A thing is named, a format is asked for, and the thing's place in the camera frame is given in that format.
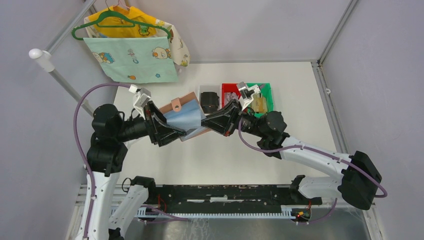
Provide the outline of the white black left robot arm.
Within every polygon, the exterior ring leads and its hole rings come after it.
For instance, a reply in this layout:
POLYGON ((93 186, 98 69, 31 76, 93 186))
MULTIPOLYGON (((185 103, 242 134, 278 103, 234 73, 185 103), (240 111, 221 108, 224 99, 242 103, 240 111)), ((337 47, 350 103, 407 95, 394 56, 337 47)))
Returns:
POLYGON ((127 120, 113 104, 101 105, 94 111, 90 148, 82 155, 87 168, 87 193, 77 240, 123 240, 139 208, 156 200, 158 206, 150 210, 157 214, 166 211, 155 180, 135 176, 124 200, 111 213, 115 187, 128 153, 126 142, 148 136, 154 145, 162 147, 187 135, 185 130, 168 125, 152 101, 143 111, 146 118, 138 115, 127 120))

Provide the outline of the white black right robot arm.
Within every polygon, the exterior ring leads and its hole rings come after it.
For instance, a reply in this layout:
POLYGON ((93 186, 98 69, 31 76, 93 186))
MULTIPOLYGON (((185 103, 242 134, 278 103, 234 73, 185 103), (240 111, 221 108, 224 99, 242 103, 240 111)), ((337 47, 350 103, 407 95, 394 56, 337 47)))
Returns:
POLYGON ((313 198, 342 198, 357 209, 369 210, 375 198, 388 195, 381 186, 381 174, 366 153, 339 153, 306 144, 285 131, 287 124, 279 111, 256 117, 231 100, 203 119, 201 126, 226 137, 238 130, 247 147, 324 173, 324 177, 298 175, 292 181, 288 196, 295 204, 313 198))

